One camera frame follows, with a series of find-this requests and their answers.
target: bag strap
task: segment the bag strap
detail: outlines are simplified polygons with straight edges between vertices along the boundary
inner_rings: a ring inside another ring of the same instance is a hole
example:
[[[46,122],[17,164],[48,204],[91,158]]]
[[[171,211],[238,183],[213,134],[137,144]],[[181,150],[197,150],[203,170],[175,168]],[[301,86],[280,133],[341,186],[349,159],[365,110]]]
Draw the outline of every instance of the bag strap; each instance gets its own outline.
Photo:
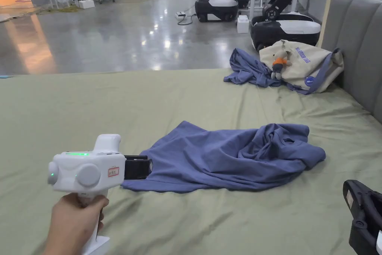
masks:
[[[339,48],[336,48],[333,50],[332,53],[330,53],[326,56],[326,58],[324,59],[322,65],[321,65],[320,71],[318,72],[315,80],[313,81],[313,84],[309,87],[309,90],[302,90],[301,87],[299,87],[301,89],[299,91],[297,89],[298,87],[296,85],[291,85],[291,84],[289,84],[289,85],[287,84],[287,87],[290,90],[297,91],[303,95],[309,95],[309,94],[316,92],[318,90],[318,88],[322,85],[322,83],[325,81],[326,73],[328,72],[328,70],[330,68],[330,62],[332,60],[332,56],[338,52],[339,52]]]

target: power strip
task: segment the power strip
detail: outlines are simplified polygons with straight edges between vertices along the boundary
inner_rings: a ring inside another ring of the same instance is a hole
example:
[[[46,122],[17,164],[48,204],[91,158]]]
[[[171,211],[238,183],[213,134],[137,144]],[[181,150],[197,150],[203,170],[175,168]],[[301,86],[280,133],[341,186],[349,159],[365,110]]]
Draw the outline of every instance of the power strip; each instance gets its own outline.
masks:
[[[186,13],[184,13],[183,11],[182,12],[177,12],[176,16],[177,16],[177,18],[186,17]]]

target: green bedsheet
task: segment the green bedsheet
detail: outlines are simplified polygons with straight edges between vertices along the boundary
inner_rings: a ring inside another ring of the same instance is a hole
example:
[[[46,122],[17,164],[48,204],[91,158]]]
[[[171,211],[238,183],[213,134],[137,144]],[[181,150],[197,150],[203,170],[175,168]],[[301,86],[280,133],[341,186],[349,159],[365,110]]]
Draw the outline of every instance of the green bedsheet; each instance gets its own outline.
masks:
[[[47,165],[65,150],[91,149],[119,133],[139,154],[189,121],[207,130],[268,123],[309,126],[327,158],[280,188],[188,194],[114,188],[103,235],[114,255],[348,255],[352,217],[346,179],[382,191],[382,128],[347,93],[303,96],[285,87],[224,83],[229,69],[19,76],[0,80],[0,248],[40,254],[50,211],[63,195]]]

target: headboard panel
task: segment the headboard panel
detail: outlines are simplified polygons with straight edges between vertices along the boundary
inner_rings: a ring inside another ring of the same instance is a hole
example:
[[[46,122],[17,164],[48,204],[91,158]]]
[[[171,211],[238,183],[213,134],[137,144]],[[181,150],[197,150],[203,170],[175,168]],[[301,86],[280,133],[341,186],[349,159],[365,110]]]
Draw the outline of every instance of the headboard panel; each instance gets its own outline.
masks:
[[[382,122],[382,2],[331,0],[321,47],[342,50],[344,90]]]

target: red label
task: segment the red label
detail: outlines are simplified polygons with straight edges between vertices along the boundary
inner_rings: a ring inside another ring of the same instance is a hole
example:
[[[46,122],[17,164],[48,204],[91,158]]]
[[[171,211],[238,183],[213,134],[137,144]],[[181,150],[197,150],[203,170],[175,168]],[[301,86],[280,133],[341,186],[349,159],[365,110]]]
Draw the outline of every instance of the red label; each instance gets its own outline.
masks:
[[[109,168],[109,171],[107,172],[107,177],[116,176],[119,174],[119,168]]]

